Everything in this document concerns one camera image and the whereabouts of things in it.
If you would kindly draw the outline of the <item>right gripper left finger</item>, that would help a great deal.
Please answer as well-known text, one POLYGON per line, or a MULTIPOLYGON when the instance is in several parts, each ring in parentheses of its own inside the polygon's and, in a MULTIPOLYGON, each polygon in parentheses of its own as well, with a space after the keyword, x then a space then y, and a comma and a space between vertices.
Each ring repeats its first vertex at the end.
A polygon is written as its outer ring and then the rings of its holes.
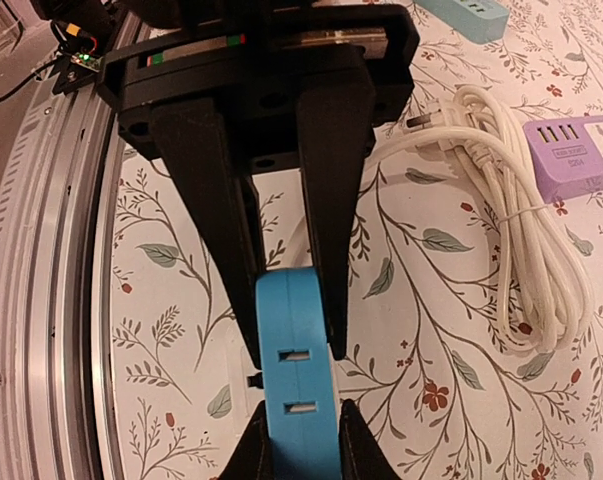
POLYGON ((255 408, 220 480, 274 480, 265 401, 255 408))

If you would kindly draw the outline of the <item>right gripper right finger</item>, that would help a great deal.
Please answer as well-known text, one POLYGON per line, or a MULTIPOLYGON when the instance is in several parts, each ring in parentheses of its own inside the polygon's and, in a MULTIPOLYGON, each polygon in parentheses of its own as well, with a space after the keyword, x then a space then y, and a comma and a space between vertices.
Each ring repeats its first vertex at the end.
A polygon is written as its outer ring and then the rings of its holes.
POLYGON ((341 405, 339 444, 344 479, 400 480, 351 399, 341 405))

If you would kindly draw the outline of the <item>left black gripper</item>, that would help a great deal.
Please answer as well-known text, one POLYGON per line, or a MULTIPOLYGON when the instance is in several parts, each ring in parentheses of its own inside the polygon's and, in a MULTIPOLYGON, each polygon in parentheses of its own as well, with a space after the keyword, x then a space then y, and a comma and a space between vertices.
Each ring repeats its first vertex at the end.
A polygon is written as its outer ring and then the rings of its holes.
POLYGON ((151 115, 210 99, 251 160, 295 151, 333 357, 347 350, 351 229, 367 140, 414 89, 420 37, 400 5, 316 1, 142 1, 162 35, 108 53, 100 97, 127 143, 160 156, 151 115))

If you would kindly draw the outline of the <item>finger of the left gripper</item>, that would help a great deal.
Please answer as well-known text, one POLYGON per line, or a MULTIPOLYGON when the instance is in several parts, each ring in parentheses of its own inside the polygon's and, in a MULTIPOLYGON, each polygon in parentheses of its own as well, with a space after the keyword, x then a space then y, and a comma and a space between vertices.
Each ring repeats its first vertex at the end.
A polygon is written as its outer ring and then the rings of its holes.
POLYGON ((253 365, 261 366, 255 284, 265 270, 258 194, 224 116, 201 98, 155 107, 150 132, 214 261, 253 365))

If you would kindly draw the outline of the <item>blue plug adapter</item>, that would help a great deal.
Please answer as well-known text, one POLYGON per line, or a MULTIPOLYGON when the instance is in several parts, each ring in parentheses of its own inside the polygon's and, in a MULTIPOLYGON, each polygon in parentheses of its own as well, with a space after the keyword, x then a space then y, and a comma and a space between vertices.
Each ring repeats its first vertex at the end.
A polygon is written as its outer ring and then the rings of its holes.
POLYGON ((256 312, 275 477, 340 479, 331 354, 315 270, 265 274, 256 285, 256 312))

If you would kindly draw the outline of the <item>teal power strip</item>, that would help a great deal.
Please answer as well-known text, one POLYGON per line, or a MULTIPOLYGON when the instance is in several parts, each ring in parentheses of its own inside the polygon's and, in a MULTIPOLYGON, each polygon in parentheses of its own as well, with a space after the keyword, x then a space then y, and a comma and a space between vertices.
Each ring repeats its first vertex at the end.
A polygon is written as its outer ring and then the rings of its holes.
POLYGON ((510 16, 507 7, 493 0, 418 0, 415 4, 478 45, 501 40, 510 16))

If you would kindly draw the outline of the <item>purple power strip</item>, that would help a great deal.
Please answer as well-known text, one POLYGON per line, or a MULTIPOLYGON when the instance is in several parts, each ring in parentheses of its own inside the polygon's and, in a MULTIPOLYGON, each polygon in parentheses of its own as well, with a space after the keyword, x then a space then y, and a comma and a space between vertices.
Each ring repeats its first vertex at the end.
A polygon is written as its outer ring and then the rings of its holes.
POLYGON ((603 190, 603 115, 529 121, 523 131, 546 203, 603 190))

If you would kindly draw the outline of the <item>white power strip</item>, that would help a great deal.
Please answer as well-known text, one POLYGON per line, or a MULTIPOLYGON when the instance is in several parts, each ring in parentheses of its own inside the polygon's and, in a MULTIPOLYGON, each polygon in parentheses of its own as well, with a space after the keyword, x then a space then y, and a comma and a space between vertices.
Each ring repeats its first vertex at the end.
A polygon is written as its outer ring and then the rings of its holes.
POLYGON ((231 324, 226 330, 225 350, 227 372, 233 402, 252 406, 263 399, 263 391, 250 387, 248 378, 259 373, 253 363, 236 324, 231 324))

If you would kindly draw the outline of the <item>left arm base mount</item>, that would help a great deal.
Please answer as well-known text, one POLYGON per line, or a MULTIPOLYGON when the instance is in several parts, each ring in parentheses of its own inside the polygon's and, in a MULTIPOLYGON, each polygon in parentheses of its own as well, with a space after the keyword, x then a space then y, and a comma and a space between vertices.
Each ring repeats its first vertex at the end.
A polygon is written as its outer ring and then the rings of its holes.
POLYGON ((118 1, 33 1, 58 42, 52 93, 68 95, 92 83, 101 60, 115 45, 128 9, 118 1))

